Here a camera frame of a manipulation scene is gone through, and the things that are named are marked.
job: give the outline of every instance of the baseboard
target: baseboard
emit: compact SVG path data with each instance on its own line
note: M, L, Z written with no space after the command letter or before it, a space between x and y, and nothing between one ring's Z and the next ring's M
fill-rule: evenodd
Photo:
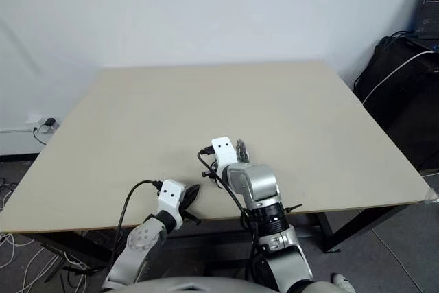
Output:
M35 154L2 154L0 156L0 162L10 161L34 161L38 157L38 153Z

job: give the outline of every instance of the table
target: table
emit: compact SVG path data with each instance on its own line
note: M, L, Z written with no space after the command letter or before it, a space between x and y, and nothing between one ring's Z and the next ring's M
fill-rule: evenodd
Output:
M325 250L429 191L323 62L105 69L16 188L1 230L104 262L109 250L74 231L115 227L143 179L200 183L193 214L236 217L196 158L221 136L243 139L250 160L273 169L285 206L319 214ZM142 186L123 224L141 223L156 207L154 188ZM325 223L325 211L358 208L366 210L336 233Z

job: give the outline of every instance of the floor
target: floor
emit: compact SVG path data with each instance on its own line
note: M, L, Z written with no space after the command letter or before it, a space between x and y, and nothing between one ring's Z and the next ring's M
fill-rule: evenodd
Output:
M6 183L19 183L31 162L0 163L0 177ZM427 178L427 182L439 191L439 175ZM7 193L0 192L0 200ZM356 211L332 212L328 214L331 226L336 229L355 216ZM404 209L386 222L376 227L379 237L394 251L414 280L424 293L438 291L439 287L439 204L415 204ZM26 237L15 235L16 244L24 244ZM347 241L339 253L322 253L318 242L312 238L300 240L308 262L316 280L328 281L332 272L342 273L355 286L357 293L386 292L409 293L418 292L402 267L396 262L389 250L374 236L372 232L365 233ZM247 253L248 246L228 247L221 253ZM16 247L11 264L0 268L0 292L19 293L23 284L25 268L30 259L40 249L37 242L28 246ZM8 262L12 252L10 244L0 246L0 265ZM186 264L191 263L190 250L167 251L173 258ZM27 273L28 284L41 271L43 266L53 257L48 250L43 250ZM99 273L88 278L86 292L98 292L105 274ZM65 270L58 272L48 283L46 277L35 282L33 293L38 292L74 292L67 284ZM72 284L78 278L72 277Z

